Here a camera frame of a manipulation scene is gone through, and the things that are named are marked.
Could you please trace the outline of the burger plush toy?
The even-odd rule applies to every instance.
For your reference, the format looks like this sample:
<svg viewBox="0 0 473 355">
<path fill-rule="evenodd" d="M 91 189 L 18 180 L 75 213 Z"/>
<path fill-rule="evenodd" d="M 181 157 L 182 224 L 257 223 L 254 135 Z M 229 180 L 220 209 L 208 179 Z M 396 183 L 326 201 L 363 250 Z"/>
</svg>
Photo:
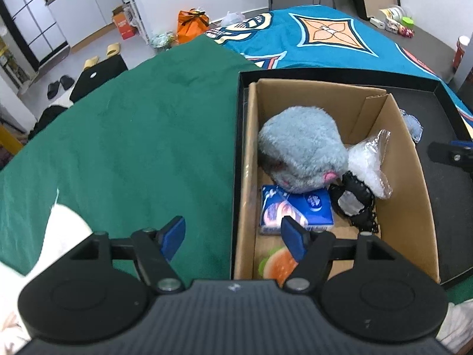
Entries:
<svg viewBox="0 0 473 355">
<path fill-rule="evenodd" d="M 296 266 L 296 260 L 286 247 L 275 248 L 269 256 L 261 261 L 258 273 L 263 279 L 275 280 L 282 288 Z"/>
</svg>

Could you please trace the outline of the blue tissue pack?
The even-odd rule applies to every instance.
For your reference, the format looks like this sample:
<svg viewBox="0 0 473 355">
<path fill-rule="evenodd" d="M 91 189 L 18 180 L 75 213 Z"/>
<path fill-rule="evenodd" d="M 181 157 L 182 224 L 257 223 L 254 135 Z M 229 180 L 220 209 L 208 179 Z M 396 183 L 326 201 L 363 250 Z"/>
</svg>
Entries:
<svg viewBox="0 0 473 355">
<path fill-rule="evenodd" d="M 334 226 L 330 195 L 325 188 L 294 194 L 278 185 L 264 185 L 260 195 L 261 234 L 279 235 L 285 216 L 292 217 L 309 231 L 327 230 Z"/>
</svg>

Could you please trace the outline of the black lace pouch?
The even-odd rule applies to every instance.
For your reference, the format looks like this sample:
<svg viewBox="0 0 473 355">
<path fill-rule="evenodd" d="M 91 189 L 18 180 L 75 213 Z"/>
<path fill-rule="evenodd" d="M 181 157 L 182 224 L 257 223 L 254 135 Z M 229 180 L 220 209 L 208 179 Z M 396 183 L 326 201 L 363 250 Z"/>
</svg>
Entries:
<svg viewBox="0 0 473 355">
<path fill-rule="evenodd" d="M 346 172 L 339 183 L 331 183 L 328 192 L 338 216 L 349 220 L 361 233 L 379 233 L 374 193 L 352 172 Z"/>
</svg>

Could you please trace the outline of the grey-blue plush toy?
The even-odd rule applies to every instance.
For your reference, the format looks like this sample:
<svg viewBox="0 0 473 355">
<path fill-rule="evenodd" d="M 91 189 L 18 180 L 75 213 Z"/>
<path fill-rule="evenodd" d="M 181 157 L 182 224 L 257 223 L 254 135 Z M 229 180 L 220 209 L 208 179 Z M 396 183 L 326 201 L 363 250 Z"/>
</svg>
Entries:
<svg viewBox="0 0 473 355">
<path fill-rule="evenodd" d="M 337 124 L 316 106 L 291 106 L 258 133 L 260 166 L 285 191 L 324 188 L 348 171 L 349 153 Z"/>
</svg>

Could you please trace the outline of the white fluff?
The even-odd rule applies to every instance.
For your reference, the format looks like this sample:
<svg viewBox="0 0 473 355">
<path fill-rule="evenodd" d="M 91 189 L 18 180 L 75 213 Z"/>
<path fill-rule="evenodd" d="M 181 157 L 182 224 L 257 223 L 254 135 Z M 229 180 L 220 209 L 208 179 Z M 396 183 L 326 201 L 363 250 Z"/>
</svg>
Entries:
<svg viewBox="0 0 473 355">
<path fill-rule="evenodd" d="M 390 136 L 389 131 L 382 129 L 377 135 L 348 148 L 349 170 L 382 200 L 389 199 L 393 191 L 382 171 Z"/>
</svg>

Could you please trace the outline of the brown cardboard box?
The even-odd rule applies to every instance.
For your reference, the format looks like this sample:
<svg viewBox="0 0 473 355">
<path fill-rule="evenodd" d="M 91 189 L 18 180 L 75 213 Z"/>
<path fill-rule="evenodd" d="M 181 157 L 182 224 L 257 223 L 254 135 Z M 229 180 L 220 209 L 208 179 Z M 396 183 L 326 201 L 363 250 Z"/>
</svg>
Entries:
<svg viewBox="0 0 473 355">
<path fill-rule="evenodd" d="M 422 165 L 394 96 L 382 88 L 307 80 L 259 79 L 246 90 L 241 195 L 233 276 L 251 280 L 272 249 L 277 235 L 261 235 L 260 189 L 270 177 L 258 164 L 257 134 L 262 125 L 288 107 L 316 106 L 336 122 L 341 139 L 356 144 L 386 129 L 391 137 L 382 165 L 393 193 L 377 200 L 379 237 L 433 280 L 439 281 L 435 222 Z"/>
</svg>

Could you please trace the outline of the black shallow tray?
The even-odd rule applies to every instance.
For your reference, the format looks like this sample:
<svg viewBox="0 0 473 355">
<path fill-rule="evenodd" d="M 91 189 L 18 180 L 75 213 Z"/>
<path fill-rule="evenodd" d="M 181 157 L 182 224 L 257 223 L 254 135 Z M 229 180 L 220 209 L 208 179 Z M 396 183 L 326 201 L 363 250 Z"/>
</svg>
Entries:
<svg viewBox="0 0 473 355">
<path fill-rule="evenodd" d="M 257 269 L 238 251 L 242 240 L 238 223 L 243 214 L 243 169 L 245 167 L 244 126 L 249 123 L 249 86 L 259 79 L 304 79 L 326 83 L 345 83 L 385 87 L 397 103 L 420 119 L 424 132 L 417 146 L 427 180 L 437 233 L 441 284 L 451 288 L 472 276 L 472 174 L 458 166 L 430 160 L 432 142 L 468 141 L 466 124 L 447 88 L 438 80 L 390 71 L 352 68 L 292 68 L 246 71 L 239 75 L 236 94 L 235 173 L 232 205 L 232 275 L 250 277 Z"/>
</svg>

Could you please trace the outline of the white cup with red label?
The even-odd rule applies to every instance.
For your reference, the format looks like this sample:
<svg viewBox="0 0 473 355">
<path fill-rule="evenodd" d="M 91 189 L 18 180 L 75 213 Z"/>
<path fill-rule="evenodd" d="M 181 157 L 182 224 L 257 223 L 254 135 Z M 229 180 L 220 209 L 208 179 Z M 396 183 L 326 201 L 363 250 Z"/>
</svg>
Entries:
<svg viewBox="0 0 473 355">
<path fill-rule="evenodd" d="M 460 35 L 456 42 L 456 51 L 455 56 L 452 61 L 452 68 L 456 71 L 462 61 L 463 55 L 466 52 L 466 48 L 468 47 L 470 42 L 470 38 L 466 35 Z"/>
</svg>

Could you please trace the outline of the green plastic lid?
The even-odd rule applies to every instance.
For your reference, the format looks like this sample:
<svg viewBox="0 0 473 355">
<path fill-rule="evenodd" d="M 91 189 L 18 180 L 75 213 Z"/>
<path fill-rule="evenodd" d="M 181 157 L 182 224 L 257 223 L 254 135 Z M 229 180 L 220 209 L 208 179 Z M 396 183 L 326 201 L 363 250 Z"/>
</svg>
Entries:
<svg viewBox="0 0 473 355">
<path fill-rule="evenodd" d="M 404 27 L 407 27 L 407 28 L 412 29 L 412 28 L 414 27 L 414 20 L 413 20 L 412 18 L 410 18 L 410 17 L 402 16 L 401 24 L 402 24 Z"/>
</svg>

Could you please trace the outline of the white charger box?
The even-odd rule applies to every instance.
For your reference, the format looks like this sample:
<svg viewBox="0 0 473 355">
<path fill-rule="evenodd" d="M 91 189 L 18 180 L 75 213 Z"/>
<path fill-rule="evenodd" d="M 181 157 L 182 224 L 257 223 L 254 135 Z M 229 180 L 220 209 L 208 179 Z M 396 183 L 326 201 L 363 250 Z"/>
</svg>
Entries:
<svg viewBox="0 0 473 355">
<path fill-rule="evenodd" d="M 371 17 L 370 18 L 370 23 L 377 27 L 378 29 L 380 30 L 384 30 L 385 29 L 385 23 L 382 21 L 382 20 L 379 20 L 377 18 L 374 18 L 374 17 Z"/>
</svg>

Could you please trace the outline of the black laptop bag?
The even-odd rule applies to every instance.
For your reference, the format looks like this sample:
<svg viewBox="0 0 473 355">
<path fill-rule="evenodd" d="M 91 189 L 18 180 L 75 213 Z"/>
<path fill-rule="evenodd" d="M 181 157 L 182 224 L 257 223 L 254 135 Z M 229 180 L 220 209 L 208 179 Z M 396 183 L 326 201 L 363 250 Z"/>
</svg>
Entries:
<svg viewBox="0 0 473 355">
<path fill-rule="evenodd" d="M 72 103 L 78 102 L 106 82 L 127 71 L 127 65 L 120 54 L 111 56 L 81 73 L 70 95 Z"/>
</svg>

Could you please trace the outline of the blue patterned blanket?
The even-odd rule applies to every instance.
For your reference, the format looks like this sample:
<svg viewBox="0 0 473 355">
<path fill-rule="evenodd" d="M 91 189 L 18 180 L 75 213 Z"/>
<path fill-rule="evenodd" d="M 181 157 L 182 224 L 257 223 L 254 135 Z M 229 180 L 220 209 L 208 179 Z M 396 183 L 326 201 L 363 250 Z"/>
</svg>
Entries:
<svg viewBox="0 0 473 355">
<path fill-rule="evenodd" d="M 259 66 L 238 82 L 248 98 L 250 135 L 291 107 L 317 107 L 346 142 L 383 128 L 405 140 L 401 110 L 427 130 L 448 124 L 460 139 L 469 137 L 472 113 L 445 83 L 398 44 L 338 10 L 275 10 L 207 36 Z"/>
</svg>

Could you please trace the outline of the black slipper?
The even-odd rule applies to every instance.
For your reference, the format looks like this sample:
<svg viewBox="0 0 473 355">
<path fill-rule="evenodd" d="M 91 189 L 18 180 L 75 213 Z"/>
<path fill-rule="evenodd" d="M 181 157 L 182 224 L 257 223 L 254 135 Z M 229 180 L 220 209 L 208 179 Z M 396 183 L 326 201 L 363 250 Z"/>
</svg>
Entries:
<svg viewBox="0 0 473 355">
<path fill-rule="evenodd" d="M 48 84 L 46 96 L 49 100 L 52 100 L 59 92 L 60 82 L 55 81 Z"/>
<path fill-rule="evenodd" d="M 73 85 L 74 85 L 74 79 L 71 78 L 71 76 L 68 76 L 68 75 L 63 75 L 63 76 L 59 79 L 59 82 L 60 82 L 60 84 L 62 85 L 63 90 L 65 90 L 65 91 L 68 91 L 68 90 L 71 89 L 71 87 L 73 87 Z"/>
</svg>

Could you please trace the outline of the yellow slipper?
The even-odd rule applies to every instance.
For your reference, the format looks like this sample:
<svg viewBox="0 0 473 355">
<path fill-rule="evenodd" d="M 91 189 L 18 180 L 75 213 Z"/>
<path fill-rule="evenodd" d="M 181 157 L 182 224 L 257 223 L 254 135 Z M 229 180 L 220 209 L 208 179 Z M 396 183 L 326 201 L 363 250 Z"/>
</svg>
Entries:
<svg viewBox="0 0 473 355">
<path fill-rule="evenodd" d="M 120 51 L 121 51 L 120 43 L 112 43 L 107 46 L 106 57 L 109 59 L 110 57 L 120 54 Z"/>
<path fill-rule="evenodd" d="M 83 70 L 86 71 L 87 69 L 95 66 L 99 62 L 99 56 L 96 55 L 90 59 L 87 59 L 83 65 Z"/>
</svg>

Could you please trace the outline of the orange bag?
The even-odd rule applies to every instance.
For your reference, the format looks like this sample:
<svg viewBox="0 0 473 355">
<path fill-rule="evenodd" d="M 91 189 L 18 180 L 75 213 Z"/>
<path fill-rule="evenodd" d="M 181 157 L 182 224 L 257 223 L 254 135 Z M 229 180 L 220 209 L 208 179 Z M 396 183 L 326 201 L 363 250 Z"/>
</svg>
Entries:
<svg viewBox="0 0 473 355">
<path fill-rule="evenodd" d="M 181 10 L 177 18 L 177 42 L 179 44 L 188 43 L 205 33 L 209 26 L 209 17 L 204 10 Z"/>
</svg>

